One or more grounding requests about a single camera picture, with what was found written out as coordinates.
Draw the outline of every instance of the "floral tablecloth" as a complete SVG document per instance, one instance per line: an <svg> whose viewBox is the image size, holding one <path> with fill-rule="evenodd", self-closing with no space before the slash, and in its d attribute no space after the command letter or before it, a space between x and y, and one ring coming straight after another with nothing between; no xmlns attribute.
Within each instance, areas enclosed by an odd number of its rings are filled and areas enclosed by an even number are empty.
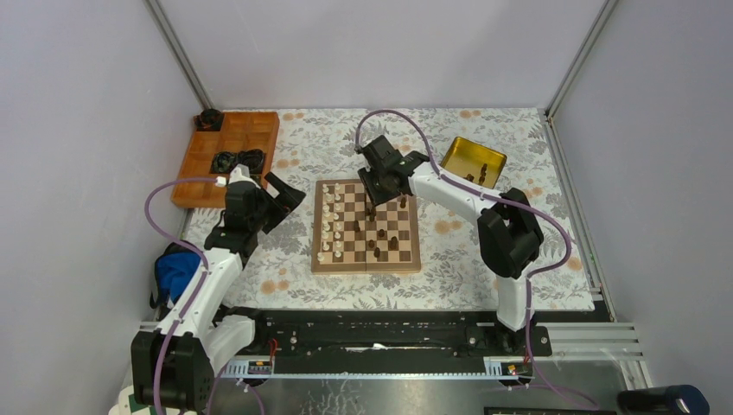
<svg viewBox="0 0 733 415"><path fill-rule="evenodd" d="M442 158L456 136L508 155L496 185L525 191L531 204L549 212L572 234L566 200L536 109L404 110L430 138ZM354 128L367 110L279 110L280 131L272 171L308 195L303 204L269 235L231 289L224 304L290 309L492 310L497 306L496 277L483 264L475 227L433 202L417 205L423 270L411 275L352 274L316 276L310 272L314 191L321 179L356 178L366 166L354 154ZM405 121L393 115L371 118L362 143L384 134L404 153L423 150ZM219 219L219 209L196 209L185 237L197 246ZM530 267L548 265L563 255L562 238L549 224L541 255ZM592 310L583 264L573 244L570 261L533 281L538 310Z"/></svg>

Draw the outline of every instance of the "white wall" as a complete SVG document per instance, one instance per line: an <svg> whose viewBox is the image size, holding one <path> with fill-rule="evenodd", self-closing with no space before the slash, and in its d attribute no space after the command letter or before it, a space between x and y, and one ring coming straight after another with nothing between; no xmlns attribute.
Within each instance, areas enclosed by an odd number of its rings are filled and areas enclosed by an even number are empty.
<svg viewBox="0 0 733 415"><path fill-rule="evenodd" d="M0 56L0 413L107 413L201 109L139 0L5 2Z"/></svg>
<svg viewBox="0 0 733 415"><path fill-rule="evenodd" d="M602 0L163 0L219 108L545 107Z"/></svg>
<svg viewBox="0 0 733 415"><path fill-rule="evenodd" d="M731 16L620 2L556 116L617 311L655 382L697 385L711 413L733 407Z"/></svg>

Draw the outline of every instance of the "metal tray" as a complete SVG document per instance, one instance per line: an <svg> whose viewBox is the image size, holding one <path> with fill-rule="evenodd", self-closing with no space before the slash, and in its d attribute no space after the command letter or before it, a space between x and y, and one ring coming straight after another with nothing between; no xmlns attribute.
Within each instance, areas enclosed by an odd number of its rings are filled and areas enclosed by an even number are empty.
<svg viewBox="0 0 733 415"><path fill-rule="evenodd" d="M456 137L440 165L460 177L472 175L473 182L478 184L481 167L486 164L486 179L482 186L494 188L506 163L506 154L501 154L499 151L491 150L466 138Z"/></svg>

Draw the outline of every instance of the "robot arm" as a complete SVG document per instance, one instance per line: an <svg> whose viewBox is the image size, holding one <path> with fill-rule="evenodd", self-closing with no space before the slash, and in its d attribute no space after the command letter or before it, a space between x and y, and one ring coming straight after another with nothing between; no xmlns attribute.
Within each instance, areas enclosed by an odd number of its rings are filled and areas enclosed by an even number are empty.
<svg viewBox="0 0 733 415"><path fill-rule="evenodd" d="M137 402L154 404L155 366L166 337L169 345L163 359L161 403L191 411L206 407L215 374L254 339L255 324L250 318L226 316L216 328L212 320L226 291L257 248L258 233L269 233L305 197L304 192L272 173L265 179L279 192L277 197L253 181L246 167L237 166L232 171L224 223L212 230L204 245L208 267L199 265L175 307L154 331L140 331L132 341Z"/></svg>
<svg viewBox="0 0 733 415"><path fill-rule="evenodd" d="M523 329L527 324L526 276L523 271L539 256L539 246L544 240L534 215L451 186L433 170L427 156L416 151L402 156L384 136L377 137L357 151L369 164L369 169L359 170L359 178L375 205L399 195L415 195L434 201L475 224L481 258L498 276L497 319L511 332ZM454 180L462 180L448 171L441 173ZM524 193L516 188L502 194L468 181L464 184L480 190L483 195L529 205Z"/></svg>

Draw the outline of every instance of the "wooden tray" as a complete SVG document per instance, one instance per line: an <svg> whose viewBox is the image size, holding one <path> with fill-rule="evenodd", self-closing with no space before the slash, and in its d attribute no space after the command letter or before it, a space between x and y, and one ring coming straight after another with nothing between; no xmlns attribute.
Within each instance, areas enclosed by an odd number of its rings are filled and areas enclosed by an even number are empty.
<svg viewBox="0 0 733 415"><path fill-rule="evenodd" d="M225 112L221 131L194 132L178 178L219 176L209 173L216 153L253 149L265 152L265 177L272 166L279 128L276 112ZM262 185L267 187L265 179ZM181 208L223 208L225 192L226 188L217 188L213 183L183 183L175 186L170 200Z"/></svg>

